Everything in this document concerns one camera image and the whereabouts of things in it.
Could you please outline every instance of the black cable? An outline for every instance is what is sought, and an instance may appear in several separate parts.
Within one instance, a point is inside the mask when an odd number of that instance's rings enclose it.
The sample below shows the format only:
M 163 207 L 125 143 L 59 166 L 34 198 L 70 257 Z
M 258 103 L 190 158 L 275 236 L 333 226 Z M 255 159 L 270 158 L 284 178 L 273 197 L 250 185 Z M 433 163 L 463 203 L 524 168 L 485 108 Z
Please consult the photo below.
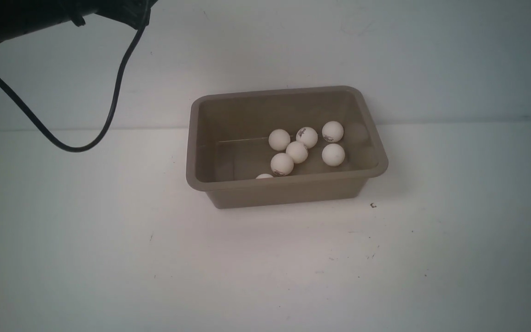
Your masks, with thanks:
M 128 59 L 130 59 L 130 55 L 135 50 L 136 45 L 139 43 L 139 40 L 141 40 L 141 36 L 143 35 L 143 32 L 145 31 L 145 27 L 147 25 L 147 17 L 149 15 L 149 0 L 145 0 L 145 14 L 143 15 L 143 18 L 141 20 L 141 26 L 136 31 L 135 38 L 133 38 L 132 42 L 130 42 L 130 46 L 128 46 L 128 49 L 124 53 L 124 56 L 122 57 L 122 62 L 120 63 L 120 67 L 118 68 L 118 74 L 116 75 L 116 84 L 114 85 L 114 95 L 112 97 L 112 105 L 110 105 L 110 112 L 108 113 L 108 117 L 106 118 L 106 122 L 101 129 L 100 133 L 95 137 L 91 143 L 84 145 L 82 147 L 70 147 L 69 145 L 66 145 L 65 143 L 59 141 L 53 133 L 46 128 L 46 126 L 38 119 L 38 117 L 30 110 L 28 105 L 24 103 L 24 101 L 13 91 L 12 88 L 8 86 L 0 78 L 0 88 L 16 103 L 16 105 L 24 112 L 26 116 L 28 116 L 28 119 L 32 121 L 32 123 L 40 130 L 40 132 L 48 138 L 49 141 L 51 141 L 54 145 L 59 147 L 60 149 L 63 149 L 70 153 L 82 153 L 83 151 L 87 151 L 91 149 L 92 147 L 95 147 L 97 143 L 101 141 L 102 138 L 106 135 L 106 132 L 110 128 L 110 124 L 112 123 L 112 119 L 114 118 L 114 113 L 116 112 L 116 105 L 118 104 L 118 95 L 120 95 L 120 85 L 122 84 L 122 76 L 124 75 L 124 70 L 126 69 L 126 63 L 128 62 Z

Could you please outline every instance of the white backdrop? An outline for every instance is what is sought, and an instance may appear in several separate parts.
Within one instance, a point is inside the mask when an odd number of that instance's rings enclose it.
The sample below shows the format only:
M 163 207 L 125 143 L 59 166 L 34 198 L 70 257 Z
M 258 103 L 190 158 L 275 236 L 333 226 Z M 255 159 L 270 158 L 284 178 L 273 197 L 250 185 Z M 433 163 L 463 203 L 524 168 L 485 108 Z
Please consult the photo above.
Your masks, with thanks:
M 86 21 L 0 45 L 0 75 L 53 129 L 101 127 L 135 34 Z M 211 93 L 334 84 L 382 124 L 531 119 L 531 2 L 160 0 L 114 128 L 187 126 Z M 31 129 L 0 91 L 0 130 Z

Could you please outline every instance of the white ball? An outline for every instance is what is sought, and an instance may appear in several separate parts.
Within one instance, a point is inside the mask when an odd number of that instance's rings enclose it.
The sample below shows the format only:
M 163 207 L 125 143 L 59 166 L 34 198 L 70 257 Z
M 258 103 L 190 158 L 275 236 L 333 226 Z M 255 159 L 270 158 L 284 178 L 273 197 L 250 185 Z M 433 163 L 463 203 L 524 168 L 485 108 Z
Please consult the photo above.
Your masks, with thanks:
M 304 144 L 307 149 L 310 149 L 314 147 L 319 137 L 313 128 L 304 127 L 296 133 L 296 140 Z
M 290 143 L 290 135 L 286 130 L 274 130 L 268 138 L 270 147 L 276 151 L 284 151 Z
M 286 148 L 286 154 L 289 155 L 295 164 L 300 164 L 308 157 L 308 150 L 301 142 L 292 142 Z
M 329 121 L 321 132 L 325 141 L 336 143 L 343 137 L 343 126 L 337 121 Z
M 323 149 L 323 161 L 329 166 L 339 166 L 345 159 L 345 151 L 339 144 L 329 144 Z
M 287 176 L 292 172 L 295 167 L 295 162 L 292 158 L 285 154 L 280 153 L 274 156 L 270 162 L 271 171 L 274 172 L 277 176 L 283 177 Z

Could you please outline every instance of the plastic tub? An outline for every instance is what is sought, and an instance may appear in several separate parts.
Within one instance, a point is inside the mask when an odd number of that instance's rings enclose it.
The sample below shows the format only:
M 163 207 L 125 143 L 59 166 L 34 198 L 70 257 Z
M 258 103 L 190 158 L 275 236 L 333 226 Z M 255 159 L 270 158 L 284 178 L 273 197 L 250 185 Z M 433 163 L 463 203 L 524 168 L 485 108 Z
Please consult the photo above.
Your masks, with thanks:
M 337 167 L 321 157 L 328 144 L 321 129 L 331 120 L 345 129 L 338 144 L 346 158 Z M 307 160 L 289 176 L 255 179 L 272 174 L 270 160 L 278 152 L 268 144 L 270 132 L 282 128 L 294 140 L 304 126 L 319 134 Z M 192 105 L 186 179 L 217 208 L 352 198 L 387 166 L 362 93 L 348 86 L 204 96 Z

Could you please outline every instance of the white table surface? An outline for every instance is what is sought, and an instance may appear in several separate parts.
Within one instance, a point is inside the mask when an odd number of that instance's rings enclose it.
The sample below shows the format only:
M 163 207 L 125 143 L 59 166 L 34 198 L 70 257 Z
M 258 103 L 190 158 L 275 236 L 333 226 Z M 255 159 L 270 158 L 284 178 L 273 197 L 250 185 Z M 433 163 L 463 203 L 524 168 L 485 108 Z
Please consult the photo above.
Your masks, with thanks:
M 531 331 L 531 123 L 379 131 L 358 198 L 232 210 L 187 130 L 0 132 L 0 331 Z

